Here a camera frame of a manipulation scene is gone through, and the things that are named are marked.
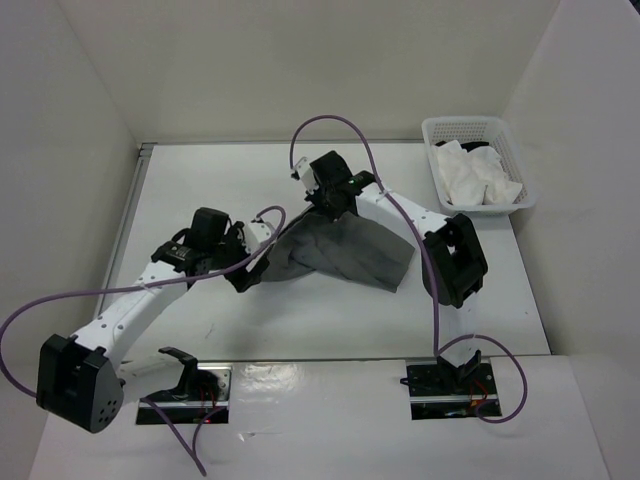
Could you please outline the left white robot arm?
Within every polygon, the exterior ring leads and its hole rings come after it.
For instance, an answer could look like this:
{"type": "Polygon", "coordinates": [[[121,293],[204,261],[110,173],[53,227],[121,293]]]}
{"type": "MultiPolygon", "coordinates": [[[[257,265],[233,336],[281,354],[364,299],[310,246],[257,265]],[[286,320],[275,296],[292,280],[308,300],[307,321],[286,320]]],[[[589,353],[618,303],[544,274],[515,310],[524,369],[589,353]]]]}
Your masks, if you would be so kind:
{"type": "Polygon", "coordinates": [[[102,313],[68,337],[46,340],[37,405],[90,433],[103,431],[123,404],[118,369],[137,339],[200,280],[223,276],[238,291],[255,284],[247,266],[264,266],[260,256],[278,233],[261,217],[232,221],[222,211],[197,209],[189,227],[154,251],[132,286],[113,290],[116,298],[102,313]]]}

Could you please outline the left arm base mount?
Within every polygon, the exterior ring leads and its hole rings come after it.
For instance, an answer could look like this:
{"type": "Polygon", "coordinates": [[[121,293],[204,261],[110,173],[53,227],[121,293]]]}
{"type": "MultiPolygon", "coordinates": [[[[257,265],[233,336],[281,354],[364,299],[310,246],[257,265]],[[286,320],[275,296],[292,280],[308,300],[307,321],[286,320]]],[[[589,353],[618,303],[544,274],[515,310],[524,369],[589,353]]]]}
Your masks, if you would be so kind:
{"type": "Polygon", "coordinates": [[[198,371],[171,388],[145,394],[176,425],[227,424],[232,383],[230,364],[201,364],[198,371]]]}

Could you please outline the grey pleated skirt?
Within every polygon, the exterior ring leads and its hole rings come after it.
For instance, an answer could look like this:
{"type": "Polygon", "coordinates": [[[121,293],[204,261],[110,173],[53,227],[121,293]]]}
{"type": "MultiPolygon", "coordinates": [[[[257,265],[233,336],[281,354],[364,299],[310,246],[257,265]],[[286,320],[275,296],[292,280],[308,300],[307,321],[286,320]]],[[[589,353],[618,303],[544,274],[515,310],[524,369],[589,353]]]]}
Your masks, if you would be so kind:
{"type": "Polygon", "coordinates": [[[310,208],[292,220],[267,255],[265,282],[311,273],[396,292],[415,253],[406,240],[349,212],[331,220],[310,208]]]}

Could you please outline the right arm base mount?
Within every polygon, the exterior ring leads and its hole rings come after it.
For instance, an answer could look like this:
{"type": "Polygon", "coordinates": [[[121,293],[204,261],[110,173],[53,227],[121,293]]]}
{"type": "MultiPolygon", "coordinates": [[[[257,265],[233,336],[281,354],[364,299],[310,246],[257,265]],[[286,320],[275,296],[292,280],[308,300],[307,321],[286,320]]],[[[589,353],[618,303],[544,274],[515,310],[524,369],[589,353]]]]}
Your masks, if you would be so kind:
{"type": "Polygon", "coordinates": [[[460,383],[454,383],[434,360],[407,362],[400,379],[409,394],[411,418],[444,420],[482,416],[502,416],[493,369],[488,361],[460,383]]]}

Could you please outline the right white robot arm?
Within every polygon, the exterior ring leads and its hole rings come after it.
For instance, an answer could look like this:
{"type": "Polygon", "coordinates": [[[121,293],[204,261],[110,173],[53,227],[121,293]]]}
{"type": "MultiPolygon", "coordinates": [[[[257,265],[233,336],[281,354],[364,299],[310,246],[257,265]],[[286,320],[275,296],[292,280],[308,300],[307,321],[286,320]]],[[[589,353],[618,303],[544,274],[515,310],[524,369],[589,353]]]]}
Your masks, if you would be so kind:
{"type": "Polygon", "coordinates": [[[346,161],[331,151],[310,161],[303,157],[291,165],[306,200],[333,220],[346,213],[370,220],[417,247],[425,290],[433,304],[433,355],[438,381],[450,393],[459,393],[473,380],[481,352],[472,349],[471,334],[455,343],[462,351],[447,358],[440,348],[442,312],[448,310],[458,331],[475,309],[488,264],[472,221],[463,214],[448,217],[432,212],[392,192],[376,174],[352,173],[346,161]]]}

